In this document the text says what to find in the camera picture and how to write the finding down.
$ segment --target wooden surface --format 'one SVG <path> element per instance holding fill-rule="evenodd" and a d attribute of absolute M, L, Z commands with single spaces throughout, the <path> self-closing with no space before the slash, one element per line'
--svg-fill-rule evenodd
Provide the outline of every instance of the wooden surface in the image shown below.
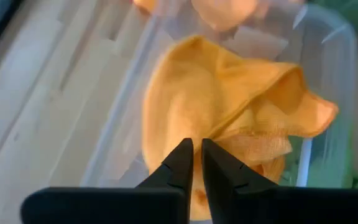
<path fill-rule="evenodd" d="M 0 223 L 79 185 L 147 17 L 126 0 L 26 1 L 0 40 Z"/>

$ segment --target plastic container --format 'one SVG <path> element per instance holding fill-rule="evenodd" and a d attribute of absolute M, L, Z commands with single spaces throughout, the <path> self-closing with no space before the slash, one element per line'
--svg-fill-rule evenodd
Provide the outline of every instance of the plastic container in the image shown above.
<path fill-rule="evenodd" d="M 134 187 L 148 176 L 141 153 L 144 91 L 154 65 L 171 45 L 202 34 L 243 57 L 299 63 L 309 87 L 337 103 L 340 113 L 322 135 L 290 138 L 295 147 L 288 157 L 293 164 L 286 167 L 282 184 L 341 187 L 349 167 L 354 94 L 356 44 L 351 26 L 319 6 L 277 4 L 270 5 L 263 18 L 253 15 L 236 29 L 216 32 L 199 17 L 191 1 L 172 2 L 161 1 L 147 24 L 83 185 Z"/>

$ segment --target orange towel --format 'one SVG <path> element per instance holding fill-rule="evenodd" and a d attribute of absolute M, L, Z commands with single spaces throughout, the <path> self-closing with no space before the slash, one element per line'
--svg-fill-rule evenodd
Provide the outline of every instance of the orange towel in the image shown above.
<path fill-rule="evenodd" d="M 141 9 L 151 13 L 156 7 L 156 0 L 133 0 L 134 4 L 139 6 Z"/>
<path fill-rule="evenodd" d="M 143 155 L 150 173 L 179 144 L 195 147 L 191 219 L 210 219 L 201 168 L 201 140 L 211 138 L 254 170 L 278 182 L 288 135 L 324 131 L 337 106 L 307 90 L 299 66 L 240 58 L 195 36 L 168 51 L 144 98 Z"/>
<path fill-rule="evenodd" d="M 226 31 L 238 26 L 257 10 L 259 2 L 259 0 L 191 0 L 200 18 L 216 31 Z"/>

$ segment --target yellow cloth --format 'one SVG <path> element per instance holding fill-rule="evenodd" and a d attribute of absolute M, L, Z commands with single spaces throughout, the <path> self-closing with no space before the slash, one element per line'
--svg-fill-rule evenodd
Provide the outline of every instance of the yellow cloth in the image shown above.
<path fill-rule="evenodd" d="M 201 140 L 211 138 L 254 170 L 278 182 L 288 135 L 324 131 L 337 106 L 306 89 L 291 63 L 240 58 L 195 36 L 156 66 L 143 108 L 142 148 L 152 173 L 183 138 L 195 147 L 191 219 L 211 218 L 201 168 Z"/>

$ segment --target cloth fold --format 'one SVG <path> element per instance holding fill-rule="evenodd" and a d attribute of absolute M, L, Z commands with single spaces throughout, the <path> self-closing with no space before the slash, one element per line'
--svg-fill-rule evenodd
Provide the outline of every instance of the cloth fold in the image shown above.
<path fill-rule="evenodd" d="M 307 89 L 299 66 L 240 58 L 197 35 L 170 49 L 152 74 L 144 98 L 143 156 L 152 173 L 183 138 L 192 138 L 191 219 L 206 220 L 203 138 L 278 182 L 291 152 L 288 135 L 312 138 L 337 111 Z"/>

